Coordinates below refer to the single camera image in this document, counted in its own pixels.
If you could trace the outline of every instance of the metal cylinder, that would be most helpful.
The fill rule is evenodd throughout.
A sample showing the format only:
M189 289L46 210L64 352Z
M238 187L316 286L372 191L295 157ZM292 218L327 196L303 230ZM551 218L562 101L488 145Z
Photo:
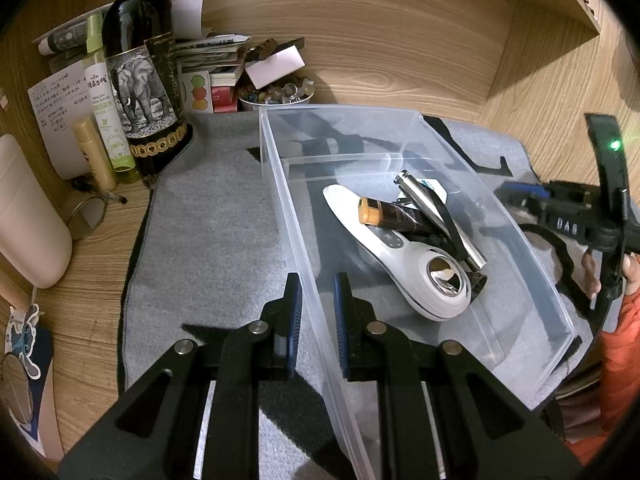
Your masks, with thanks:
M427 215L427 218L436 224L437 227L441 229L449 239L451 239L449 231L444 225L440 213L438 213L438 208L433 203L433 200L431 200L427 192L425 192L422 184L418 182L415 177L413 177L407 170L402 170L396 175L394 184L397 184L401 191L412 200L415 206ZM476 247L455 220L453 223L460 234L460 239L462 240L462 244L468 254L468 258L465 259L466 264L469 266L469 269L474 272L478 272L478 270L482 269L486 264L485 257L482 256L480 249Z

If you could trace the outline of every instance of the clear plastic container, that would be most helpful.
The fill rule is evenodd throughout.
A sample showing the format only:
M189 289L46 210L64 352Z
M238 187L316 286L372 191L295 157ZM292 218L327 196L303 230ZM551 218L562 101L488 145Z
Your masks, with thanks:
M548 378L574 338L556 288L511 216L418 112L340 105L263 109L260 151L286 262L300 274L324 361L324 401L359 478L374 478L379 465L376 388L341 376L337 272L348 273L353 295L370 301L378 319L428 344L460 341L523 402ZM409 306L322 195L326 186L341 184L392 202L399 192L393 179L403 169L442 184L451 215L488 261L482 293L446 322Z

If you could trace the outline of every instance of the elephant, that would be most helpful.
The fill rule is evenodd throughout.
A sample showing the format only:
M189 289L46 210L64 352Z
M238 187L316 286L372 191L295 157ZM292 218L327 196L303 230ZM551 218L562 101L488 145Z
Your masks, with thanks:
M132 133L140 130L137 124L136 103L140 104L147 126L155 122L151 113L152 98L155 97L162 103L162 117L159 120L170 113L169 98L164 91L164 86L162 86L158 72L147 58L142 57L127 61L117 71L116 78L118 97L124 113L131 122Z

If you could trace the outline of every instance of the black bottle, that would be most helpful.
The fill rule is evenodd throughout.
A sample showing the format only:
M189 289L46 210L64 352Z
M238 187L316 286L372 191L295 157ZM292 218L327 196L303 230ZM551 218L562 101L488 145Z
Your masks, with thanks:
M147 187L191 139L175 63L171 0L115 0L102 41L122 127Z

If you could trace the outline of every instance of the white bowl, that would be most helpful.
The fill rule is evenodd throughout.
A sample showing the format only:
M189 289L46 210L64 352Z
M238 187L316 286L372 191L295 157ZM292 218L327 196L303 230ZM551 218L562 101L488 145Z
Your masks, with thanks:
M294 103L281 103L279 105L266 105L263 103L250 103L249 101L245 101L244 99L238 98L238 100L242 103L242 110L244 110L245 112L251 112L254 110L258 110L262 107L267 107L267 108L273 108L273 107L277 107L277 106L293 106L293 105L306 105L308 104L309 100L314 96L316 92L314 91L313 94L305 97L304 99L300 99L300 101L295 101Z

